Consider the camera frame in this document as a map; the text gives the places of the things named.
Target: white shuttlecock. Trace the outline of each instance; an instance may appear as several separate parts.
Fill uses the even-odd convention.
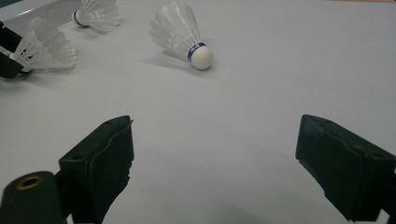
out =
[[[23,66],[22,72],[73,67],[78,60],[76,50],[68,46],[64,33],[39,17],[31,20],[26,35],[9,58]]]
[[[72,21],[79,27],[109,32],[120,24],[119,9],[115,0],[81,0],[81,7],[72,14]]]
[[[201,40],[192,9],[181,1],[158,11],[149,33],[158,46],[181,60],[191,61],[198,69],[212,64],[212,50]]]

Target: shuttlecock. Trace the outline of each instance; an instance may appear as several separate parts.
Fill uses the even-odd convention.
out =
[[[81,7],[72,14],[72,21],[79,27],[109,32],[120,24],[119,9],[115,0],[81,0]]]
[[[26,35],[9,58],[31,69],[73,67],[78,60],[76,50],[68,46],[64,33],[42,18],[31,20]]]
[[[149,33],[158,46],[181,60],[191,61],[198,69],[212,64],[212,50],[201,40],[192,9],[181,1],[158,11]]]

